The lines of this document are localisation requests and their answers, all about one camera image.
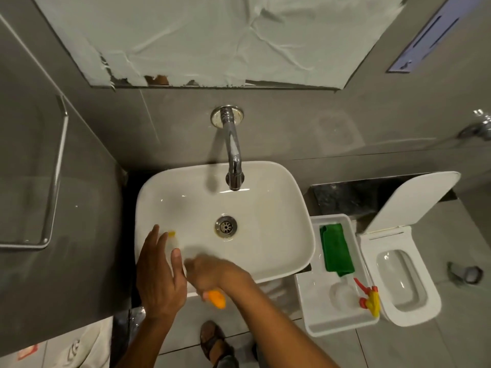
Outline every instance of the torn paper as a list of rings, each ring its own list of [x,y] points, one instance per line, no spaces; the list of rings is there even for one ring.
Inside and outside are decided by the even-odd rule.
[[[35,0],[92,85],[344,88],[402,0]]]

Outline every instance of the toilet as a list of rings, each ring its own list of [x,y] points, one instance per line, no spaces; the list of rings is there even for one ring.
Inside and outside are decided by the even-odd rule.
[[[407,327],[436,317],[441,299],[411,234],[418,222],[460,179],[457,172],[414,177],[399,186],[362,234],[366,269],[378,287],[382,316]]]

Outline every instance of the forearm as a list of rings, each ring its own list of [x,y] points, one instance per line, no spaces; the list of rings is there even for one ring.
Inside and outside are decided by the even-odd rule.
[[[116,368],[153,368],[163,340],[173,322],[173,316],[158,320],[144,319],[135,339]]]
[[[230,284],[224,291],[237,305],[272,368],[338,367],[251,278],[241,275]]]

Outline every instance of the green cloth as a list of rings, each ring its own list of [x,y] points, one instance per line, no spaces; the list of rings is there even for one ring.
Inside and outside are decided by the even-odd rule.
[[[320,230],[326,270],[337,272],[339,277],[353,274],[354,266],[344,238],[343,226],[337,223],[322,226]]]

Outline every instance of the hand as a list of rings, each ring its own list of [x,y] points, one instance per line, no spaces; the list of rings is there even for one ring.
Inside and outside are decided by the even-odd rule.
[[[184,276],[181,251],[175,248],[171,255],[172,270],[165,258],[167,233],[159,238],[159,226],[155,225],[145,239],[137,263],[137,289],[146,318],[174,318],[187,298],[187,280]]]
[[[227,293],[228,286],[236,284],[237,280],[251,279],[249,273],[236,264],[206,254],[200,254],[193,260],[185,260],[184,266],[187,270],[187,280],[199,294],[217,288]]]

